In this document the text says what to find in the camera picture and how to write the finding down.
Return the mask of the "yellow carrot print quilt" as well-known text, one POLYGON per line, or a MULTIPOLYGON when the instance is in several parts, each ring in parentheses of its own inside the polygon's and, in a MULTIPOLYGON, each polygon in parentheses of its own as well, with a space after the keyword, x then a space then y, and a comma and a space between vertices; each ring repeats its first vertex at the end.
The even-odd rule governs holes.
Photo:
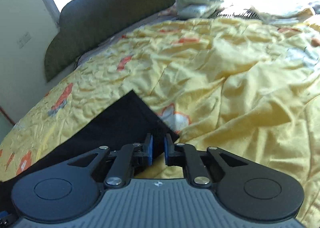
POLYGON ((1 185, 98 146, 75 136, 129 91, 180 141, 287 173, 304 188, 297 216, 319 227, 318 17, 166 21, 125 34, 65 77, 1 143, 1 185))

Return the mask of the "green quilted headboard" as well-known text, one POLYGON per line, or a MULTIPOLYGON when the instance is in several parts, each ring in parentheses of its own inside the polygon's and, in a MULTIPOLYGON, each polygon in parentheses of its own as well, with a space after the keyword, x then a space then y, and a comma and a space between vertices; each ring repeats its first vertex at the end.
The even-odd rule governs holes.
POLYGON ((44 57, 49 82, 77 57, 174 4, 175 0, 72 0, 61 10, 59 32, 44 57))

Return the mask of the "white wall socket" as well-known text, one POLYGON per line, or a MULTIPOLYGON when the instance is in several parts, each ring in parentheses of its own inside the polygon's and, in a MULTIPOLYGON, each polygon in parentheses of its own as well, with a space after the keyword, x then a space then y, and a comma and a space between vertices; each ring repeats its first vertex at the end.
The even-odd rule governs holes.
POLYGON ((31 35, 29 32, 26 32, 23 36, 21 36, 17 40, 17 45, 19 48, 23 48, 26 43, 28 43, 31 40, 31 35))

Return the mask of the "black pants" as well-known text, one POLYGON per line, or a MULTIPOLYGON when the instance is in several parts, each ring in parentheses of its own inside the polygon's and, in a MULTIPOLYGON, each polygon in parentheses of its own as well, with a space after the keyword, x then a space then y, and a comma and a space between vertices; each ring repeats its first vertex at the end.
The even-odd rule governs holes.
POLYGON ((126 144, 143 142, 147 134, 153 136, 154 159, 164 151, 166 134, 170 134, 173 141, 179 138, 172 127, 164 123, 134 91, 130 91, 38 162, 33 163, 16 177, 1 182, 1 211, 9 213, 15 211, 10 198, 11 191, 14 184, 22 177, 102 145, 108 146, 111 150, 120 150, 126 144))

